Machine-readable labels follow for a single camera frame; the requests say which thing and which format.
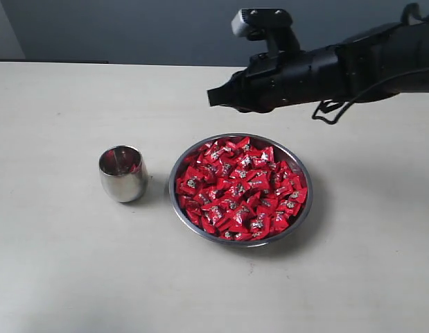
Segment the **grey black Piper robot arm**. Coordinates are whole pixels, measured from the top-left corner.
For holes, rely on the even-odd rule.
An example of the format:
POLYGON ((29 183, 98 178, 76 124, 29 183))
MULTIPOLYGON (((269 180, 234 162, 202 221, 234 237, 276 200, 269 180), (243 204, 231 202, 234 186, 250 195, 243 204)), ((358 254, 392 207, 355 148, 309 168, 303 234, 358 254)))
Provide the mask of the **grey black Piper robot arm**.
POLYGON ((268 113, 304 103, 371 103, 429 92, 429 15, 422 16, 417 3, 404 7, 399 22, 312 51, 301 49, 292 17, 281 8, 241 9, 231 28, 237 37, 265 41, 267 50, 207 92, 212 106, 268 113))

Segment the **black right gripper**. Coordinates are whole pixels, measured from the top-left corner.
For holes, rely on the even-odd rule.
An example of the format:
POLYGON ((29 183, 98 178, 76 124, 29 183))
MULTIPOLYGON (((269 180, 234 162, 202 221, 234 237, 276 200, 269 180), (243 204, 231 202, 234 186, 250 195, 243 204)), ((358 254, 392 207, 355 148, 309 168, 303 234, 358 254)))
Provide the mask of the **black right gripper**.
POLYGON ((207 90, 209 106, 268 113, 276 108, 342 96, 342 65, 335 46, 276 60, 258 60, 238 77, 207 90))

